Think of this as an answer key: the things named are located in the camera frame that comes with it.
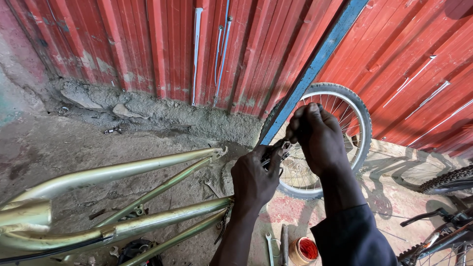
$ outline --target hand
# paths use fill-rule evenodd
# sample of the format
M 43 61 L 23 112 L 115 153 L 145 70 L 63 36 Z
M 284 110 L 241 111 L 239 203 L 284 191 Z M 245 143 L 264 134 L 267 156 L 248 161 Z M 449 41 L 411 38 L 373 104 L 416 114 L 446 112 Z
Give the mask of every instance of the hand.
M 320 104 L 309 103 L 294 112 L 286 129 L 291 143 L 299 142 L 312 172 L 319 177 L 334 172 L 351 173 L 342 130 L 335 116 Z
M 261 166 L 261 158 L 271 146 L 259 145 L 252 152 L 242 156 L 232 167 L 235 206 L 260 211 L 274 196 L 279 184 L 279 165 L 282 149 L 276 149 L 266 171 Z

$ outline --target dark sleeve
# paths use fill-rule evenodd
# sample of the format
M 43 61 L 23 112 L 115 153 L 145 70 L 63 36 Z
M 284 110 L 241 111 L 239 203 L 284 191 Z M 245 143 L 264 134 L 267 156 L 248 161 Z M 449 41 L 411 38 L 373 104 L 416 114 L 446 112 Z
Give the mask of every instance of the dark sleeve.
M 368 204 L 341 211 L 310 230 L 324 266 L 397 266 Z

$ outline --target gold bicycle frame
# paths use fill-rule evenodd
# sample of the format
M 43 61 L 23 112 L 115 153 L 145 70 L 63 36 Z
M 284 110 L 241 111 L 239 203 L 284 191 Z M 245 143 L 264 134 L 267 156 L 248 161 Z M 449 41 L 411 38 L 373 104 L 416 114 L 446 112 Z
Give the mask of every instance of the gold bicycle frame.
M 227 208 L 233 203 L 233 196 L 209 200 L 161 213 L 144 215 L 117 222 L 119 219 L 130 214 L 135 207 L 150 201 L 175 184 L 184 180 L 190 174 L 201 169 L 205 165 L 208 165 L 214 160 L 218 160 L 226 153 L 227 149 L 222 150 L 221 148 L 188 151 L 77 171 L 44 181 L 0 204 L 0 245 L 10 249 L 31 253 L 63 248 L 98 238 L 108 238 L 95 244 L 62 253 L 61 255 L 54 255 L 54 257 L 63 257 L 66 254 L 91 250 Z M 64 234 L 40 232 L 41 228 L 48 228 L 51 224 L 51 199 L 59 195 L 75 189 L 96 186 L 201 158 L 204 159 L 182 170 L 139 199 L 99 222 L 89 230 Z M 225 210 L 214 214 L 177 234 L 173 238 L 168 239 L 167 241 L 135 257 L 124 265 L 137 266 L 142 262 L 146 262 L 150 257 L 156 256 L 164 250 L 210 228 L 221 221 L 224 215 Z M 71 257 L 72 256 L 69 256 L 69 259 L 66 257 L 66 259 L 63 260 L 64 264 L 72 263 L 70 261 Z

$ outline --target open-end wrench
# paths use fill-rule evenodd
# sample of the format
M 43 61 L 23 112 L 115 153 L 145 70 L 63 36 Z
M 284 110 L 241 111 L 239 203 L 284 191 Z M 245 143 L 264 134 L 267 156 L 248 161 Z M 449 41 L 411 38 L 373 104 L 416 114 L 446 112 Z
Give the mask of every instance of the open-end wrench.
M 270 266 L 274 266 L 274 261 L 272 259 L 272 246 L 271 246 L 272 235 L 270 232 L 268 232 L 267 234 L 265 234 L 265 236 L 266 236 L 266 239 L 268 240 L 269 264 Z
M 118 247 L 114 247 L 113 251 L 109 251 L 110 255 L 115 256 L 118 258 Z
M 218 198 L 223 198 L 224 195 L 220 194 L 220 192 L 218 192 L 212 185 L 212 182 L 210 180 L 207 179 L 207 181 L 204 182 L 204 184 L 208 185 L 210 187 L 210 189 L 213 191 L 213 193 L 215 194 L 215 196 L 217 196 Z

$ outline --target red corrugated metal wall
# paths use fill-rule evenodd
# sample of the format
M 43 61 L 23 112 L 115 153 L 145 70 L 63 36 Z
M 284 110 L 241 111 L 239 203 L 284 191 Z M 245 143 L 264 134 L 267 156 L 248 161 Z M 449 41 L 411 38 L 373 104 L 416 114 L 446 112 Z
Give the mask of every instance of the red corrugated metal wall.
M 261 118 L 295 81 L 342 3 L 8 1 L 59 76 L 190 104 L 196 69 L 196 105 L 216 101 Z M 227 2 L 232 22 L 222 64 L 216 51 Z M 196 8 L 203 11 L 194 69 Z M 371 0 L 315 81 L 358 93 L 377 139 L 473 157 L 472 12 L 471 0 Z
M 342 0 L 9 0 L 63 77 L 192 103 L 196 8 L 203 8 L 196 105 L 266 117 Z
M 472 0 L 372 0 L 315 81 L 355 91 L 375 139 L 471 158 L 472 62 Z

